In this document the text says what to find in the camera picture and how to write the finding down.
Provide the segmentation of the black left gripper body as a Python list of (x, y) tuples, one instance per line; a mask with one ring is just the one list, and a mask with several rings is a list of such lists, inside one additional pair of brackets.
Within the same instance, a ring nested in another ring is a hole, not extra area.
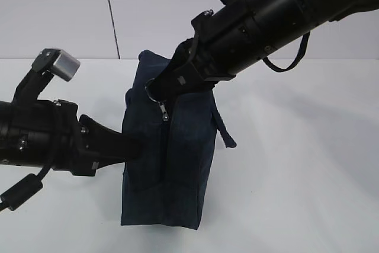
[(29, 70), (18, 84), (11, 102), (11, 164), (68, 171), (75, 176), (93, 176), (81, 161), (82, 127), (78, 106), (69, 101), (39, 99), (53, 74)]

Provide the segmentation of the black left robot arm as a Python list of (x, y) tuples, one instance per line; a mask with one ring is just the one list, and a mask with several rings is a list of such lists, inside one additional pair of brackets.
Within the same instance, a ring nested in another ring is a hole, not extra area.
[(137, 159), (142, 143), (113, 131), (65, 100), (39, 99), (54, 75), (29, 71), (10, 103), (1, 102), (1, 164), (93, 177), (100, 168)]

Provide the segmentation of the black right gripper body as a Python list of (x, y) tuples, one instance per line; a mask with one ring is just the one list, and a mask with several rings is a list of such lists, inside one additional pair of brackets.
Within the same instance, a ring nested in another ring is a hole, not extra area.
[(174, 83), (180, 90), (229, 81), (266, 57), (262, 30), (248, 9), (222, 9), (214, 15), (204, 11), (191, 25), (194, 37), (174, 68)]

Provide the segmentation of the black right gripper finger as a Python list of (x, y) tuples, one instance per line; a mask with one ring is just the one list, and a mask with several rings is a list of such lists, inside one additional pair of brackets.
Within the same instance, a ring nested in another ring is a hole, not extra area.
[(195, 69), (189, 61), (191, 48), (192, 41), (182, 42), (176, 48), (168, 66), (147, 84), (147, 93), (153, 101), (165, 101), (194, 89)]

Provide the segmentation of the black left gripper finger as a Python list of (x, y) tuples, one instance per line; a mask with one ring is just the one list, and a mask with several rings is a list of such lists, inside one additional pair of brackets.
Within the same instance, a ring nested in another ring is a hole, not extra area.
[(83, 143), (81, 161), (90, 171), (140, 158), (142, 143), (135, 137), (111, 130), (84, 114), (79, 124)]

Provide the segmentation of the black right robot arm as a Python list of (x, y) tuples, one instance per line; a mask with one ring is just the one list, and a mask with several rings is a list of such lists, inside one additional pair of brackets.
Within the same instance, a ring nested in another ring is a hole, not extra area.
[(233, 79), (258, 61), (280, 73), (269, 56), (301, 39), (294, 64), (304, 57), (310, 32), (328, 21), (375, 11), (378, 0), (220, 0), (191, 24), (195, 35), (181, 43), (169, 65), (146, 85), (157, 102), (202, 91)]

